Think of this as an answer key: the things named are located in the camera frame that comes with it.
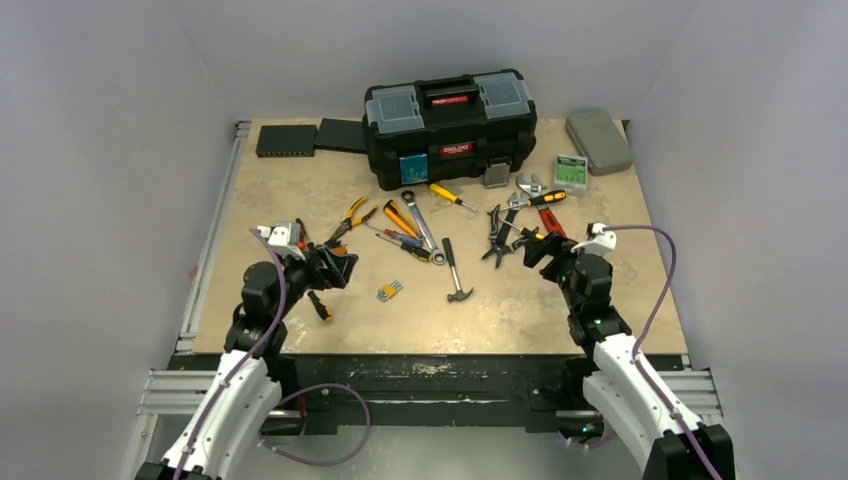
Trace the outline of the black plastic toolbox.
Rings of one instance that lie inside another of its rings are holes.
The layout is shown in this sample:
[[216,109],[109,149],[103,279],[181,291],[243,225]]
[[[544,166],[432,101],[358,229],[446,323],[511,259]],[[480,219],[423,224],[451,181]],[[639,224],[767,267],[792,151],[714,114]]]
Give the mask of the black plastic toolbox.
[[537,144],[537,111],[515,69],[377,85],[364,97],[369,168],[384,191],[458,178],[504,186]]

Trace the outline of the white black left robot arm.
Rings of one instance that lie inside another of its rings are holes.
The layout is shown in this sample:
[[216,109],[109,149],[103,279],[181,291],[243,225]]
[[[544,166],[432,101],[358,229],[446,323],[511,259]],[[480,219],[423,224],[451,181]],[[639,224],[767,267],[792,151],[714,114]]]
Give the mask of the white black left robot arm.
[[249,449],[261,443],[268,414],[300,395],[294,377],[272,370],[287,335],[284,316],[309,293],[345,288],[358,260],[347,251],[308,243],[247,267],[210,388],[172,446],[160,460],[142,463],[136,478],[230,478]]

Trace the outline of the yellow black pliers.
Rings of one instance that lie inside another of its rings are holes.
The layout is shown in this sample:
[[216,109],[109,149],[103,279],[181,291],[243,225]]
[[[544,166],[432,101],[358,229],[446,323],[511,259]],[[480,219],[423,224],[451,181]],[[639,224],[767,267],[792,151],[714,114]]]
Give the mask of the yellow black pliers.
[[337,226],[337,228],[334,230],[334,232],[328,238],[327,243],[338,242],[347,232],[352,230],[354,227],[359,226],[362,223],[368,221],[370,218],[372,218],[376,214],[376,212],[378,210],[378,206],[373,205],[365,214],[361,215],[358,218],[355,217],[357,210],[362,205],[364,205],[367,200],[368,200],[367,196],[362,196],[362,197],[358,198],[350,206],[350,208],[347,210],[343,220],[340,222],[340,224]]

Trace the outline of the black multi pliers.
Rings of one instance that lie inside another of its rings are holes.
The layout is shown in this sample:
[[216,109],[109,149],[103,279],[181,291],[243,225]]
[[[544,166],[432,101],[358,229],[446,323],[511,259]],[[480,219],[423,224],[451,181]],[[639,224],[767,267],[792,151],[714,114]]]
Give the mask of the black multi pliers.
[[490,247],[481,257],[482,260],[486,260],[489,256],[495,255],[496,269],[501,266],[504,255],[517,251],[529,242],[529,238],[524,234],[519,234],[519,237],[512,243],[507,242],[509,232],[512,230],[511,225],[514,224],[518,211],[507,209],[504,217],[500,216],[500,212],[501,205],[497,204],[488,213],[490,219]]

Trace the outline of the black yellow long screwdriver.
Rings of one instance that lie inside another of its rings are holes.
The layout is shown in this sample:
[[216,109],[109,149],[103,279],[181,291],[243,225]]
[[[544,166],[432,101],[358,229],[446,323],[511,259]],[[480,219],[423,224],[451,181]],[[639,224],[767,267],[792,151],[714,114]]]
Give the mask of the black yellow long screwdriver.
[[549,204],[554,204],[563,201],[567,197],[567,192],[564,190],[554,190],[550,193],[543,193],[537,196],[528,196],[526,193],[519,196],[516,193],[510,195],[505,207],[498,207],[497,212],[520,209],[523,207],[534,206],[537,209],[547,208]]

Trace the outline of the short black yellow screwdriver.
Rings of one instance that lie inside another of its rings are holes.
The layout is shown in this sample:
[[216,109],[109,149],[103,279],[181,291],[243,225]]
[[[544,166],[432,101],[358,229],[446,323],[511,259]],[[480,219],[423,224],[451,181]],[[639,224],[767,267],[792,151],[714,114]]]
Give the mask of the short black yellow screwdriver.
[[320,299],[315,291],[308,291],[307,296],[319,318],[324,323],[330,323],[333,319],[332,310]]

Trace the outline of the orange utility knife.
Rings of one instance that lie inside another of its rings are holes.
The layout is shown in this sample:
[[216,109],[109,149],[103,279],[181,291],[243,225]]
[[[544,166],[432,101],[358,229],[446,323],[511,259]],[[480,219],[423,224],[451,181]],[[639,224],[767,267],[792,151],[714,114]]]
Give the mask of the orange utility knife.
[[422,234],[414,220],[404,214],[394,200],[388,200],[383,206],[383,212],[408,236],[418,239],[422,238]]

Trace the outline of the green white bit box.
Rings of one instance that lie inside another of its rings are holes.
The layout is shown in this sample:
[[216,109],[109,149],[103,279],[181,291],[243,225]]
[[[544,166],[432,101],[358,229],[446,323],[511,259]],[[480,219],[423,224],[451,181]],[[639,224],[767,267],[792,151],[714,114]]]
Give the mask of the green white bit box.
[[588,160],[582,156],[559,154],[554,162],[553,183],[568,195],[585,196],[588,192]]

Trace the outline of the black yellow phillips screwdriver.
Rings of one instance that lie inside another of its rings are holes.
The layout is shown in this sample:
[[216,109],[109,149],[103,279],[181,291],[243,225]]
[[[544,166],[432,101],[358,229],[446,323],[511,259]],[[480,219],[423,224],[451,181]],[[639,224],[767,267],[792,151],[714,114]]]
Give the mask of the black yellow phillips screwdriver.
[[389,237],[389,236],[386,236],[386,235],[380,234],[380,233],[376,233],[376,236],[378,238],[384,240],[384,241],[387,241],[389,243],[392,243],[392,244],[398,246],[402,251],[409,253],[410,255],[412,255],[413,257],[415,257],[418,260],[421,260],[421,261],[424,261],[424,262],[430,262],[431,261],[431,258],[432,258],[431,253],[428,250],[424,249],[423,247],[412,245],[412,244],[403,242],[401,240],[398,240],[398,239],[395,239],[395,238],[392,238],[392,237]]

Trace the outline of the steel claw hammer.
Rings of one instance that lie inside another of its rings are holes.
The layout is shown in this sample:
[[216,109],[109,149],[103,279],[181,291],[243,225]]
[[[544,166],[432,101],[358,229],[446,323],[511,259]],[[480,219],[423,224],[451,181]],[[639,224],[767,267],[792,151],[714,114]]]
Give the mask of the steel claw hammer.
[[443,247],[444,247],[444,254],[445,254],[445,257],[446,257],[446,261],[447,261],[447,263],[450,267],[450,271],[451,271],[451,275],[452,275],[452,279],[453,279],[453,284],[454,284],[454,288],[455,288],[455,292],[449,293],[446,296],[446,298],[449,302],[464,301],[464,300],[468,299],[473,294],[474,288],[471,288],[470,290],[465,290],[462,287],[461,279],[460,279],[460,276],[459,276],[457,268],[456,268],[456,261],[455,261],[452,243],[451,243],[451,241],[448,237],[443,238],[442,243],[443,243]]

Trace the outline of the silver ratchet wrench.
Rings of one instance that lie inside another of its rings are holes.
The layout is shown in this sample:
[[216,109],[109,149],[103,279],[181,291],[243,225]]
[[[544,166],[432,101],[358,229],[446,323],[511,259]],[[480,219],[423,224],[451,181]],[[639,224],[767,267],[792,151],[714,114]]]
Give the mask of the silver ratchet wrench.
[[446,263],[446,256],[444,251],[440,248],[438,242],[435,237],[431,233],[426,220],[424,219],[420,209],[418,208],[418,204],[416,202],[415,193],[412,190],[403,190],[401,192],[401,197],[403,201],[406,203],[412,218],[416,222],[418,228],[424,236],[424,240],[431,251],[432,262],[436,265],[444,265]]

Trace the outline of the black flat box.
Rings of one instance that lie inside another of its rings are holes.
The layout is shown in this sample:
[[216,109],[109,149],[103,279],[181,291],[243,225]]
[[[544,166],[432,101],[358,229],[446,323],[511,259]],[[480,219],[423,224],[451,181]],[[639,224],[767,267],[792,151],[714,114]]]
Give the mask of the black flat box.
[[365,136],[360,121],[323,118],[314,140],[316,150],[366,153]]

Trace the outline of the red handled adjustable wrench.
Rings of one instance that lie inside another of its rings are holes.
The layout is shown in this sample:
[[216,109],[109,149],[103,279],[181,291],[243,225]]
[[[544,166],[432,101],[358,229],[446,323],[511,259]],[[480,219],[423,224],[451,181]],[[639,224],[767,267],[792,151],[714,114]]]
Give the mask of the red handled adjustable wrench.
[[566,237],[566,231],[551,210],[551,205],[563,201],[567,197],[565,190],[548,190],[538,175],[532,174],[526,179],[523,173],[516,178],[517,187],[529,196],[523,206],[534,206],[540,215],[542,223],[549,233],[557,233]]

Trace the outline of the black network switch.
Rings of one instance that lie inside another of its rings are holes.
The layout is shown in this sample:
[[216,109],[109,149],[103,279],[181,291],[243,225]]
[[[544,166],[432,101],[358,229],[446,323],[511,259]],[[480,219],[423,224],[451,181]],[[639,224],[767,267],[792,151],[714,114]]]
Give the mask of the black network switch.
[[260,129],[256,156],[312,157],[315,153],[316,134],[315,125],[264,125]]

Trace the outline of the aluminium frame rail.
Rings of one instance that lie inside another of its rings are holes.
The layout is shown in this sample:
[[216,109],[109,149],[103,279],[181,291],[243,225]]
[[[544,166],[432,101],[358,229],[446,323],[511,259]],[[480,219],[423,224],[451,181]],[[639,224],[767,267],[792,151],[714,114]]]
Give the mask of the aluminium frame rail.
[[215,201],[211,224],[191,276],[191,289],[182,315],[180,330],[175,341],[174,354],[176,355],[191,355],[193,352],[203,302],[208,289],[208,271],[214,266],[215,255],[219,244],[218,238],[222,224],[225,222],[226,211],[232,194],[232,184],[237,179],[237,171],[240,167],[251,125],[251,120],[239,120],[234,126],[232,147],[222,185]]

